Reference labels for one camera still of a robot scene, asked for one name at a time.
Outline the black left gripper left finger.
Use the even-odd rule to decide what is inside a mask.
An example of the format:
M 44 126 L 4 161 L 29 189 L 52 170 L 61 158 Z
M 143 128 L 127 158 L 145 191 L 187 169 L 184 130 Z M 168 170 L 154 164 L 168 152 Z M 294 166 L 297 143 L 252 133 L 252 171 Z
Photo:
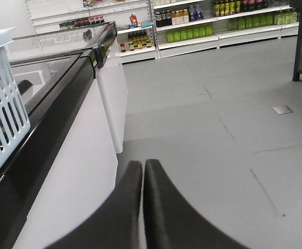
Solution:
M 102 205 L 47 248 L 139 248 L 141 187 L 142 164 L 130 161 Z

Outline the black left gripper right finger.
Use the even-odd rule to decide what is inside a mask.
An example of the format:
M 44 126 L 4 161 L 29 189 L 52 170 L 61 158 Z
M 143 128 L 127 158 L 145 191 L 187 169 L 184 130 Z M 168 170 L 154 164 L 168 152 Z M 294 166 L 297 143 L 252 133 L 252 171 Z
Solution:
M 200 215 L 157 159 L 145 164 L 143 218 L 148 248 L 244 248 Z

